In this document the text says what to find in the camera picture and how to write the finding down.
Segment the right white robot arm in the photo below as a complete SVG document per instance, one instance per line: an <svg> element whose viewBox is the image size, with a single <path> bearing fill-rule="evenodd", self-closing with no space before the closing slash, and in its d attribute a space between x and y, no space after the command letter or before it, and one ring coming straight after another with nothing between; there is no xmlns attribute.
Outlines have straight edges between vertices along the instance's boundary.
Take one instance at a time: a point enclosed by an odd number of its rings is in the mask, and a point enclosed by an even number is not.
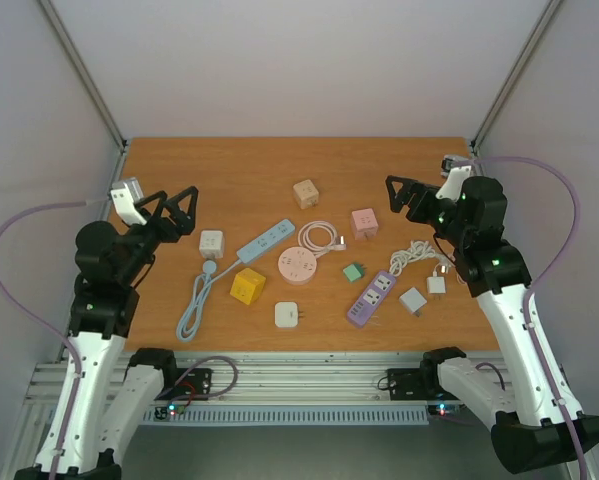
<svg viewBox="0 0 599 480"><path fill-rule="evenodd" d="M456 397L485 425L512 474L585 461L599 443L599 416L584 413L552 354L520 251L503 237L502 185L468 176L441 187L388 176L390 208L433 228L453 248L454 265L488 319L512 388L488 380L456 347L424 354L420 383L431 396Z"/></svg>

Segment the pink cube socket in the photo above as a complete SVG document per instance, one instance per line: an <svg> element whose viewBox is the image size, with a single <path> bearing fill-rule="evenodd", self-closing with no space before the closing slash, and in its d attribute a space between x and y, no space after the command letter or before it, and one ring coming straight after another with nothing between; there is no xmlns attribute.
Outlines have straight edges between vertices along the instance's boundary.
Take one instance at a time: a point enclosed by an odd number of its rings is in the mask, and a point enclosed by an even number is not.
<svg viewBox="0 0 599 480"><path fill-rule="evenodd" d="M378 232L378 221L372 208L351 212L351 228L356 240L370 239Z"/></svg>

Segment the green charger plug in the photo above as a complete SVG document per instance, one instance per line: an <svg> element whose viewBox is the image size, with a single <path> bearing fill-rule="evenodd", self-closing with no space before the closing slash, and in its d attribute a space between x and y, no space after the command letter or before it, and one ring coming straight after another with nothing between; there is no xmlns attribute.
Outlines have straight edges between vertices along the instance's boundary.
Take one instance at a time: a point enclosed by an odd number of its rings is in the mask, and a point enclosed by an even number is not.
<svg viewBox="0 0 599 480"><path fill-rule="evenodd" d="M365 276L366 267L358 262L353 262L344 267L342 272L348 282L354 283Z"/></svg>

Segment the yellow cube socket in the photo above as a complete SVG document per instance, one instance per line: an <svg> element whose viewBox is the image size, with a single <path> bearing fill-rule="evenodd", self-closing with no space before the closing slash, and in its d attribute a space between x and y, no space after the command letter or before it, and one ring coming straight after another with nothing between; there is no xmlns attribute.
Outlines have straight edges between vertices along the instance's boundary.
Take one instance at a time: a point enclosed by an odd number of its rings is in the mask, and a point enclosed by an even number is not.
<svg viewBox="0 0 599 480"><path fill-rule="evenodd" d="M265 282L265 276L251 268L244 268L235 275L229 294L243 304L251 305L260 297Z"/></svg>

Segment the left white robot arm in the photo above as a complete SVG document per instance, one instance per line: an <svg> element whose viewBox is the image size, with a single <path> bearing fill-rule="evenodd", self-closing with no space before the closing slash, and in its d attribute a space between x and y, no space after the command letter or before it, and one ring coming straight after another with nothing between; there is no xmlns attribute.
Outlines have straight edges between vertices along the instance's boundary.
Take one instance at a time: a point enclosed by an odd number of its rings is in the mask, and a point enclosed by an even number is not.
<svg viewBox="0 0 599 480"><path fill-rule="evenodd" d="M108 397L139 302L138 285L163 243L196 226L198 190L148 197L119 182L110 192L125 233L103 220L75 240L75 279L65 338L69 361L55 415L32 466L17 479L119 479L122 461L148 406L180 386L173 351L141 348L130 359L120 391Z"/></svg>

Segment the white 66W charger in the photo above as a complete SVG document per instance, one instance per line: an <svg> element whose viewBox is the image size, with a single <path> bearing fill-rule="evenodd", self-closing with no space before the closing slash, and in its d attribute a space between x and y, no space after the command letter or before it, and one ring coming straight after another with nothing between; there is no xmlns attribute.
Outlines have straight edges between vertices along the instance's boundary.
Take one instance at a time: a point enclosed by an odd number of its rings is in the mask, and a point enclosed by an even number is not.
<svg viewBox="0 0 599 480"><path fill-rule="evenodd" d="M416 288L411 287L399 296L400 304L413 316L419 317L421 309L427 304L426 298Z"/></svg>

